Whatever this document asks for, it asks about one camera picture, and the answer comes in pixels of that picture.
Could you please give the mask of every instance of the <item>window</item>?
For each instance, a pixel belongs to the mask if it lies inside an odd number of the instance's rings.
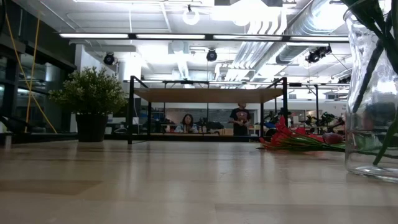
[[[7,58],[0,58],[0,79],[6,78]]]
[[[2,107],[3,97],[4,97],[4,85],[0,85],[0,108]]]
[[[47,113],[48,109],[45,107],[46,95],[40,93],[34,93],[35,99],[39,102],[40,107]],[[15,117],[21,120],[26,119],[27,114],[27,104],[29,100],[29,91],[19,88],[17,94],[17,107],[15,112]],[[36,105],[35,101],[31,98],[30,109],[29,109],[29,124],[39,128],[46,128],[46,122],[39,107]]]
[[[29,82],[32,74],[33,56],[22,55],[21,63]],[[58,90],[62,88],[62,83],[65,78],[65,72],[60,68],[53,66],[50,63],[40,64],[36,62],[32,79],[32,89],[44,92],[48,92],[49,90]],[[19,74],[18,84],[19,86],[23,86],[25,89],[28,89],[22,73]]]

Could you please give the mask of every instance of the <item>glass vase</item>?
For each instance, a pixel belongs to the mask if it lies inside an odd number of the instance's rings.
[[[353,57],[346,110],[346,168],[398,182],[398,134],[387,133],[397,114],[398,75],[380,42],[377,45],[377,35],[349,11],[345,21]]]

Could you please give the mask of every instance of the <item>track light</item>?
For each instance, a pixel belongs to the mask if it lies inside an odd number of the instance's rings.
[[[342,78],[340,80],[338,80],[338,84],[343,83],[343,84],[349,84],[351,82],[351,75],[346,77],[346,78]]]
[[[210,49],[207,53],[206,59],[208,62],[214,62],[217,60],[217,53],[215,49]]]
[[[118,62],[118,60],[117,60],[117,58],[114,57],[113,52],[106,53],[106,56],[104,58],[104,63],[106,65],[114,65],[114,64],[116,64],[116,62]]]
[[[326,54],[330,53],[331,53],[330,45],[327,47],[318,47],[315,50],[311,50],[310,54],[307,57],[305,57],[305,60],[308,63],[317,63],[319,62],[319,60],[326,57]]]

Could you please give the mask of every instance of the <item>metal frame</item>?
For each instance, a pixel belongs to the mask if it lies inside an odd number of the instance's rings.
[[[71,37],[77,33],[59,33],[61,37],[73,40],[204,40],[204,41],[245,41],[245,42],[290,42],[290,43],[348,43],[347,36],[325,35],[258,35],[258,34],[173,34],[173,33],[79,33],[81,35],[104,35],[104,37]],[[109,37],[106,35],[125,35]]]
[[[198,136],[166,136],[166,135],[151,135],[150,134],[150,126],[151,126],[151,111],[152,111],[152,102],[148,101],[148,120],[147,120],[147,134],[146,135],[132,135],[132,120],[133,120],[133,113],[132,113],[132,107],[134,106],[134,84],[135,82],[140,83],[143,87],[149,88],[147,85],[145,85],[144,82],[142,82],[140,79],[135,77],[134,75],[130,76],[130,93],[129,93],[129,104],[128,104],[128,110],[127,110],[127,115],[126,115],[126,121],[127,121],[127,136],[122,135],[118,136],[118,139],[125,139],[127,138],[127,143],[132,144],[133,138],[134,140],[146,140],[146,141],[153,141],[153,140],[158,140],[158,141],[228,141],[228,142],[242,142],[242,141],[249,141],[255,140],[258,141],[258,138],[264,138],[264,125],[260,125],[260,134],[258,137],[252,137],[252,136],[205,136],[204,134],[198,135]],[[168,83],[180,83],[180,84],[194,84],[194,83],[200,83],[200,84],[206,84],[208,85],[208,88],[210,87],[210,82],[209,81],[189,81],[189,80],[182,80],[182,81],[164,81],[165,83],[165,88]],[[282,91],[283,91],[283,115],[285,117],[285,125],[287,126],[288,119],[287,119],[287,78],[282,77],[275,82],[273,82],[271,85],[269,85],[267,88],[272,88],[273,86],[276,88],[277,85],[281,83],[282,85]],[[209,115],[209,104],[207,103],[207,117]],[[264,120],[264,103],[260,103],[260,124],[262,124]]]

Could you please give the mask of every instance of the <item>fluorescent light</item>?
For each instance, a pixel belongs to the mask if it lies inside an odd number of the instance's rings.
[[[215,40],[268,40],[279,41],[282,40],[281,36],[274,35],[214,35]]]
[[[285,9],[290,9],[296,7],[296,5],[297,5],[296,2],[284,2],[282,7],[284,7]]]
[[[165,4],[192,4],[192,3],[197,3],[197,4],[201,4],[200,1],[174,1],[174,0],[73,0],[75,2],[88,2],[88,3],[146,3],[146,4],[158,4],[160,2],[163,2]]]
[[[137,39],[200,39],[204,40],[202,34],[137,34]]]
[[[345,83],[321,83],[321,85],[326,85],[326,86],[350,86],[350,84],[345,84]]]
[[[271,82],[248,82],[246,84],[250,84],[250,85],[271,85]]]
[[[209,82],[210,84],[235,84],[235,85],[239,85],[239,84],[243,84],[244,82]]]
[[[311,43],[311,42],[288,42],[286,43],[288,46],[317,46],[317,47],[328,47],[328,43]]]
[[[128,34],[87,34],[87,33],[74,33],[74,34],[60,34],[63,38],[70,39],[128,39]]]
[[[330,37],[330,36],[294,36],[290,38],[290,41],[322,41],[322,42],[348,42],[348,37]]]
[[[143,80],[143,83],[163,83],[163,81],[155,81],[155,80]]]

